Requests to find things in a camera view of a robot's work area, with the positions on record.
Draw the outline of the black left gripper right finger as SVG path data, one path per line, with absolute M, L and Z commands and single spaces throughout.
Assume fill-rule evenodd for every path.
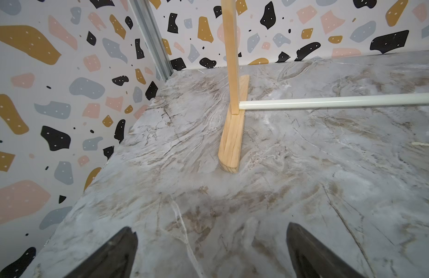
M 362 277 L 300 224 L 289 223 L 286 244 L 298 278 Z

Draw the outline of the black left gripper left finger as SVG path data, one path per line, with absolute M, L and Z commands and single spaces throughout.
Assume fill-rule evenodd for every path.
M 128 278 L 132 271 L 137 246 L 137 234 L 130 227 L 124 227 L 67 277 Z

